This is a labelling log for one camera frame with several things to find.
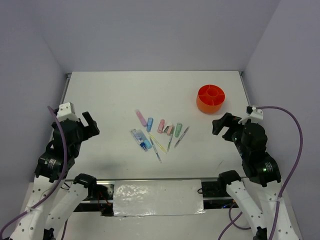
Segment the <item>clear purple pen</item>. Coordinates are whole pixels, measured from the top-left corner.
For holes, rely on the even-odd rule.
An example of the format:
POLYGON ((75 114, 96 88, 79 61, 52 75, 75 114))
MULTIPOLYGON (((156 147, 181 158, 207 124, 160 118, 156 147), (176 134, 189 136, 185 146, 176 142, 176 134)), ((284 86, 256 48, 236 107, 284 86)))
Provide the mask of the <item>clear purple pen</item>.
POLYGON ((175 143, 174 148, 176 148, 176 147, 179 145, 179 143, 182 141, 182 139, 184 138, 184 136, 185 136, 186 133, 188 132, 189 128, 190 128, 190 126, 188 126, 188 127, 184 130, 184 132, 182 133, 182 135, 179 137, 179 139, 178 139, 177 142, 175 143))

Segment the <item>green correction tape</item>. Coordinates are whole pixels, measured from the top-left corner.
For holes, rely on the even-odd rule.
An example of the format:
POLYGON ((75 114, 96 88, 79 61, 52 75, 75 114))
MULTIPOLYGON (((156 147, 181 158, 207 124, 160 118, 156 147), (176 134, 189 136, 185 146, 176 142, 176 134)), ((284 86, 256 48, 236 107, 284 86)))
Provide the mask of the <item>green correction tape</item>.
POLYGON ((178 138, 179 137, 179 135, 180 135, 180 133, 181 133, 181 130, 182 130, 182 123, 180 123, 180 122, 178 122, 177 124, 176 124, 176 126, 175 126, 175 132, 174 132, 174 136, 176 137, 176 138, 178 138))

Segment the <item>clear green pen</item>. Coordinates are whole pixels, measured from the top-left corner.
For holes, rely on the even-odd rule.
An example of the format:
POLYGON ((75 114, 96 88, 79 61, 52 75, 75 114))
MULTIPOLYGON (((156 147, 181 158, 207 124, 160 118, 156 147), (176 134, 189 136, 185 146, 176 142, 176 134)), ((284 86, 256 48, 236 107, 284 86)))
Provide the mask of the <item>clear green pen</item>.
POLYGON ((170 138, 169 138, 169 142, 168 142, 168 146, 167 146, 167 153, 170 151, 173 135, 174 135, 173 133, 170 134, 170 138))

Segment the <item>clear yellow pen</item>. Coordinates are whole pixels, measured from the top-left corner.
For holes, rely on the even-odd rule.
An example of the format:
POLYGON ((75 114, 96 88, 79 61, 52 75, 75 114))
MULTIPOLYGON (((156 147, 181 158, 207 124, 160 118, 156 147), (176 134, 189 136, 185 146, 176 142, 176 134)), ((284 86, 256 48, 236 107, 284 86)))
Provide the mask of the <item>clear yellow pen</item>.
POLYGON ((167 151, 165 150, 165 148, 160 144, 159 141, 156 140, 156 138, 150 133, 148 132, 149 137, 154 141, 154 143, 156 143, 158 145, 158 147, 166 154, 167 151))

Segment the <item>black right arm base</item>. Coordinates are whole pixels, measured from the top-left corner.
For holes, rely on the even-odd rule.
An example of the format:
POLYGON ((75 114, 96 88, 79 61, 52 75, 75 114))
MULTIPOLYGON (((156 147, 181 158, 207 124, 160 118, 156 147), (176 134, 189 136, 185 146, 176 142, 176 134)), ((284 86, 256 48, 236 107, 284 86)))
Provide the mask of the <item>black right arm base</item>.
POLYGON ((197 193, 203 198, 205 210, 229 209, 234 203, 233 198, 220 188, 217 181, 202 181, 197 193))

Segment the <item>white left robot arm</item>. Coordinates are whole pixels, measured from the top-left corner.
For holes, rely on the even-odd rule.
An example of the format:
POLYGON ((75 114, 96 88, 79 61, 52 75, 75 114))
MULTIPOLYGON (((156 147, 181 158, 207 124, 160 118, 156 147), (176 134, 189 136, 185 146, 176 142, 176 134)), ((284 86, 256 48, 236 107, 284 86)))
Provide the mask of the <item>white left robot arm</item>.
POLYGON ((52 140, 39 157, 35 169, 33 189, 27 206, 16 219, 17 226, 11 240, 53 240, 65 222, 84 199, 97 196, 97 179, 81 173, 73 181, 64 197, 54 205, 65 178, 79 156, 81 144, 99 135, 97 123, 88 112, 82 115, 85 126, 77 117, 71 103, 50 110, 53 114, 52 140))

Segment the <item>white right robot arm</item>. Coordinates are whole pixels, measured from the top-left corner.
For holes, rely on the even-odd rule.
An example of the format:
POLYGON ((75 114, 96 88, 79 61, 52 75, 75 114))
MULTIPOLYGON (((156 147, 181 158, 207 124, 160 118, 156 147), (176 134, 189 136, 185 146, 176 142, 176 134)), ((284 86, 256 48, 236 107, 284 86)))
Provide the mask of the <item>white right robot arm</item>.
POLYGON ((241 159, 245 176, 256 191, 259 203, 248 192, 244 181, 235 170, 220 173, 217 190, 231 196, 251 228, 255 240, 297 240, 285 200, 281 173, 277 162, 267 153, 265 129, 259 124, 263 112, 255 109, 246 118, 225 113, 213 120, 212 133, 234 143, 241 159))

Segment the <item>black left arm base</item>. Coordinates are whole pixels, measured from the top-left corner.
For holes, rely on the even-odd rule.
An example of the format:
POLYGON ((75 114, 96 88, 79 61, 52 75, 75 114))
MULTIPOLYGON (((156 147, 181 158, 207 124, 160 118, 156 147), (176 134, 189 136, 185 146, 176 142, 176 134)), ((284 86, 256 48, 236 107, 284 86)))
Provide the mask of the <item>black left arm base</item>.
POLYGON ((97 184, 91 193, 74 209, 74 213, 99 213, 103 217, 114 216, 114 184, 97 184))

